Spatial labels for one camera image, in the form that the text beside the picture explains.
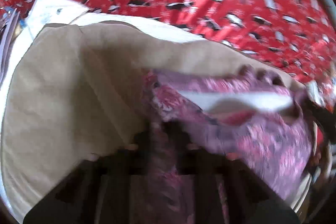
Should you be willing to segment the purple floral garment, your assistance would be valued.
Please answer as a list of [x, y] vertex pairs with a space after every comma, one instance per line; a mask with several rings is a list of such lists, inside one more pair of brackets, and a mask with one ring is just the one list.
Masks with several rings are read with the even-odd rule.
[[[181, 150], [238, 160], [287, 205], [313, 149], [306, 91], [273, 71], [243, 67], [233, 77], [149, 71], [142, 109], [149, 121], [147, 174], [132, 181], [132, 223], [195, 223], [194, 177], [181, 174]], [[224, 182], [216, 178], [225, 223]]]

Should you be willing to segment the beige fleece blanket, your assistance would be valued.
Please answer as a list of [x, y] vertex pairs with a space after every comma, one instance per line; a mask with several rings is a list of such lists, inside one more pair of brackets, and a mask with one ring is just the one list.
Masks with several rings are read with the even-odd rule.
[[286, 73], [208, 40], [169, 42], [118, 23], [43, 28], [15, 68], [2, 122], [3, 184], [17, 220], [24, 223], [84, 160], [140, 144], [148, 165], [147, 72], [224, 78], [243, 67], [273, 71], [288, 89], [302, 89]]

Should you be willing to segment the white paper sheets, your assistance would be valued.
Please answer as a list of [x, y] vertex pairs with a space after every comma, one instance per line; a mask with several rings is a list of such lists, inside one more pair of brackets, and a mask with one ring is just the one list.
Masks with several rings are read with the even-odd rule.
[[46, 24], [70, 24], [88, 11], [87, 6], [73, 0], [35, 0], [26, 24], [35, 38]]

